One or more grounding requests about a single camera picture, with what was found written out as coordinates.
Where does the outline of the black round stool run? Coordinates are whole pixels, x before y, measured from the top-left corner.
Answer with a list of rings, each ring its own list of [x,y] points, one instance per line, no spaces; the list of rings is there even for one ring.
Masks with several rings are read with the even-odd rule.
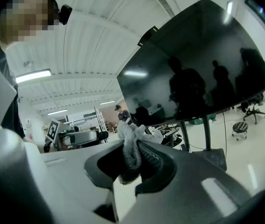
[[[232,127],[232,136],[237,140],[247,139],[248,124],[246,122],[237,122]]]

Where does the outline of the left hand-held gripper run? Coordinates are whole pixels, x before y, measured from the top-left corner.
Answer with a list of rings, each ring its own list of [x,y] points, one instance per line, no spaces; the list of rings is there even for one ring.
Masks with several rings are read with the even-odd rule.
[[[79,131],[78,128],[52,119],[46,135],[44,152],[51,148],[55,151],[67,151],[96,145],[99,143],[97,130]]]

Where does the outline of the grey knitted cloth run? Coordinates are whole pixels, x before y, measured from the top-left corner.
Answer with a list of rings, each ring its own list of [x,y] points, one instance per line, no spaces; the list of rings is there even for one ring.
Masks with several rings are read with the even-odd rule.
[[[124,158],[124,171],[119,175],[122,185],[132,183],[140,175],[142,158],[137,146],[137,141],[149,141],[161,144],[163,135],[160,130],[155,129],[153,134],[146,134],[144,125],[128,124],[124,121],[118,123],[118,137],[124,141],[122,154]]]

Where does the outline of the person's black shirt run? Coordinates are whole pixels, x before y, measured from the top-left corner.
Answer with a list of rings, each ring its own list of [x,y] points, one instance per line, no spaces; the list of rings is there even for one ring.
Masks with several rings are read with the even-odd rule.
[[[19,110],[18,110],[18,84],[16,82],[16,78],[13,72],[10,71],[10,68],[7,63],[7,59],[3,59],[2,65],[2,74],[7,79],[7,81],[11,84],[11,86],[16,90],[16,96],[11,102],[5,117],[2,121],[1,126],[3,128],[7,128],[9,130],[14,131],[17,133],[22,139],[25,137],[25,133],[23,130],[23,126],[19,117]]]

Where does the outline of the cluttered work table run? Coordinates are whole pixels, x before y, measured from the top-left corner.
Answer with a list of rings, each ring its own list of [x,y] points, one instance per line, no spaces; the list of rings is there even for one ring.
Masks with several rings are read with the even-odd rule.
[[[183,144],[182,136],[178,132],[178,127],[174,125],[148,126],[145,129],[146,134],[153,134],[159,130],[163,136],[162,145],[176,147]]]

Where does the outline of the black office chair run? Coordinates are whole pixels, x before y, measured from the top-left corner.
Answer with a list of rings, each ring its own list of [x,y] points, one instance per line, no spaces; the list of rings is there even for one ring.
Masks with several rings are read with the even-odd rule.
[[[245,121],[245,118],[253,115],[255,119],[255,125],[257,124],[257,114],[264,115],[265,113],[261,112],[259,109],[255,109],[255,105],[262,105],[263,104],[264,95],[259,94],[248,101],[245,101],[241,103],[241,110],[245,113],[245,116],[243,117],[243,121]]]

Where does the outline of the metal shelving rack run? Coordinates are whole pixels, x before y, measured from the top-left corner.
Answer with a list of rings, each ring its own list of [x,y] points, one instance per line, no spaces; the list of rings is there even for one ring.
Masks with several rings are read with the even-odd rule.
[[[95,107],[91,110],[69,114],[66,116],[66,120],[70,126],[77,127],[79,132],[89,130],[107,131],[102,113]]]

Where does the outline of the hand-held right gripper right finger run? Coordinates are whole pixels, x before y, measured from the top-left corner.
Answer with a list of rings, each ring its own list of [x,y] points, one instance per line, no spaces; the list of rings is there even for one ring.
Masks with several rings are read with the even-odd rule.
[[[161,191],[138,194],[122,223],[221,223],[251,198],[238,181],[197,154],[146,145],[171,157],[176,174]]]

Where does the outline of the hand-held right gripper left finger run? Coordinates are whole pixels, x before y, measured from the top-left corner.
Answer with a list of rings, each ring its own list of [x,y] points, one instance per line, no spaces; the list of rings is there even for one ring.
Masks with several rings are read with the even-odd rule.
[[[41,154],[50,178],[50,199],[61,224],[118,224],[114,181],[98,167],[99,157],[123,144],[116,140],[73,151]]]

